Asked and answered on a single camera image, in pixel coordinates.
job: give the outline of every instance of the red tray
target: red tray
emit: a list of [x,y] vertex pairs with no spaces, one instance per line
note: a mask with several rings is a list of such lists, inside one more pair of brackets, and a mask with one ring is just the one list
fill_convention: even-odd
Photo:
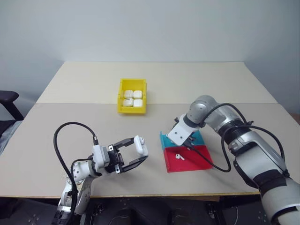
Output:
[[[194,146],[200,151],[209,161],[212,162],[210,153],[205,145]],[[176,159],[176,154],[180,154],[185,160]],[[193,150],[188,150],[186,147],[169,147],[165,148],[165,164],[168,173],[192,171],[192,170],[207,170],[212,166],[206,162],[200,155]]]

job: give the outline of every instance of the blue plastic block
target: blue plastic block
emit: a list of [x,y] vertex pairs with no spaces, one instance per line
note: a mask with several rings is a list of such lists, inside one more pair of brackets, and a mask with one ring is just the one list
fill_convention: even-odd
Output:
[[[160,141],[161,141],[161,145],[163,147],[163,150],[165,150],[165,148],[169,148],[169,147],[177,147],[176,144],[172,143],[170,141],[169,138],[167,138],[166,135],[163,135],[162,132],[160,132]],[[205,145],[204,140],[200,134],[199,131],[196,131],[193,133],[192,137],[195,138],[195,140],[192,142],[194,145]]]

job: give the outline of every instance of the white wall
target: white wall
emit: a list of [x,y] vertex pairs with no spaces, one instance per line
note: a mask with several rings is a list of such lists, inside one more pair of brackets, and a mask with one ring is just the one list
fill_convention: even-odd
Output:
[[244,61],[298,112],[299,8],[299,0],[0,0],[0,90],[18,91],[25,114],[65,60]]

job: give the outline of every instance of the yellow plastic tray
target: yellow plastic tray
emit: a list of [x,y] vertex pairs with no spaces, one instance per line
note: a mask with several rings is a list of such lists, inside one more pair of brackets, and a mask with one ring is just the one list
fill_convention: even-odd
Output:
[[[142,91],[142,107],[122,106],[125,90]],[[146,79],[121,78],[118,94],[118,113],[145,114],[146,113]]]

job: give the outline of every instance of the tabletop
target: tabletop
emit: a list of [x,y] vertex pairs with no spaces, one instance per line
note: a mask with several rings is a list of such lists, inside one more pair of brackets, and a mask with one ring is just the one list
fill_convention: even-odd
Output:
[[116,104],[120,78],[145,78],[148,104],[277,103],[243,62],[65,62],[37,103]]
[[[235,104],[248,120],[273,132],[285,149],[291,177],[300,181],[300,126],[279,104]],[[90,126],[104,146],[124,138],[145,138],[149,157],[139,167],[93,181],[92,196],[174,196],[255,194],[233,168],[229,173],[214,168],[167,173],[159,132],[168,132],[173,119],[189,104],[150,104],[145,115],[121,115],[114,104],[36,104],[15,132],[0,157],[0,196],[59,197],[66,175],[53,149],[53,134],[64,122],[78,121]],[[226,162],[220,137],[206,126],[201,134],[212,160],[222,168]],[[274,149],[276,143],[262,134]],[[68,166],[91,154],[90,133],[79,126],[65,127],[58,137],[60,152]],[[136,158],[133,147],[121,148],[125,162]],[[228,153],[230,161],[233,155]]]

